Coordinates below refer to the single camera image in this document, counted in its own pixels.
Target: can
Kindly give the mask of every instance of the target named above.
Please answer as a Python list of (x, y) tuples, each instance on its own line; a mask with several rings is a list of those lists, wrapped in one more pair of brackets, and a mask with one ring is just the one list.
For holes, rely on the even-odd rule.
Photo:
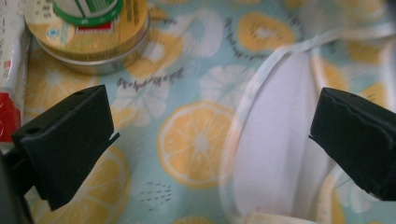
[(53, 0), (53, 10), (63, 20), (77, 26), (98, 26), (114, 20), (122, 0)]
[(51, 10), (37, 7), (37, 2), (42, 4), (42, 0), (29, 1), (27, 8), (33, 10), (25, 13), (30, 31), (43, 50), (74, 70), (90, 74), (119, 71), (132, 61), (129, 55), (145, 46), (149, 31), (146, 0), (123, 0), (125, 7), (115, 20), (91, 28), (72, 25)]

